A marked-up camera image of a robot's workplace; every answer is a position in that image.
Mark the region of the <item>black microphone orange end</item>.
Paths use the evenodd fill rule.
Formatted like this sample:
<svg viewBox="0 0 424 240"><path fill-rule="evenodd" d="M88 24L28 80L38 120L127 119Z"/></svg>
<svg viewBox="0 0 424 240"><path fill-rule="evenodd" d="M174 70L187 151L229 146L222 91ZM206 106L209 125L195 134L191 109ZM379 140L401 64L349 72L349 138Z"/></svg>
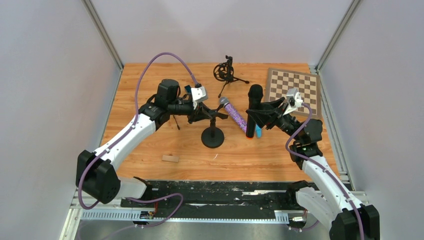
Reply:
<svg viewBox="0 0 424 240"><path fill-rule="evenodd" d="M253 84L248 92L248 110L256 110L263 98L263 87L259 84ZM247 114L247 125L246 125L246 137L248 139L252 139L255 136L256 131L256 122L251 117L251 115Z"/></svg>

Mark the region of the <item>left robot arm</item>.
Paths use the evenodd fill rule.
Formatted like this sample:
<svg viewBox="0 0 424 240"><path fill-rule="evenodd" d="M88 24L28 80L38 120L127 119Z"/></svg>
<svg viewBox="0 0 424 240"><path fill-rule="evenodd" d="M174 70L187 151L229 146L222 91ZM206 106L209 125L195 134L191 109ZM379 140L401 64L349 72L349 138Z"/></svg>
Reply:
<svg viewBox="0 0 424 240"><path fill-rule="evenodd" d="M96 150L83 150L78 155L75 184L80 202L83 193L102 204L115 198L142 198L148 188L144 180L117 175L125 158L173 115L187 116L189 123L211 118L203 103L208 99L204 86L198 83L187 94L180 96L180 93L176 80L162 80L156 94L136 110L133 119L119 133Z"/></svg>

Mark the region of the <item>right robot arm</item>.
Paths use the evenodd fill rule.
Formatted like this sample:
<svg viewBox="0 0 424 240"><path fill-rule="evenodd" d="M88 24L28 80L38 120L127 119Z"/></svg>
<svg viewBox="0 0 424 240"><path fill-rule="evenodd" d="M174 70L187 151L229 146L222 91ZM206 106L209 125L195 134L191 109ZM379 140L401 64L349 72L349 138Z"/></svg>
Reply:
<svg viewBox="0 0 424 240"><path fill-rule="evenodd" d="M285 148L294 163L307 174L320 194L305 181L295 183L291 191L294 201L308 210L326 227L332 240L379 240L380 214L366 205L344 186L329 167L318 147L323 123L312 118L311 107L300 97L284 97L262 102L260 96L248 98L247 137L253 127L278 127L289 135Z"/></svg>

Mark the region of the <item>black round-base mic stand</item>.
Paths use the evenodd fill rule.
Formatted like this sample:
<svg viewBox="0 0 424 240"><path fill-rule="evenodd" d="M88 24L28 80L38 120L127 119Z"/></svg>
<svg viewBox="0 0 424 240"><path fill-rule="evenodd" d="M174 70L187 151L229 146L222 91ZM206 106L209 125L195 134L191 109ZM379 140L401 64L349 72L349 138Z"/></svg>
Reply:
<svg viewBox="0 0 424 240"><path fill-rule="evenodd" d="M216 109L208 108L206 110L206 114L210 120L210 124L209 124L209 127L207 127L202 132L201 141L203 145L206 146L207 148L210 148L210 149L218 148L223 144L225 140L225 135L223 131L220 128L216 127L217 118L226 120L229 117L227 114L219 112L220 109L222 109L223 107L224 107L224 104L221 103Z"/></svg>

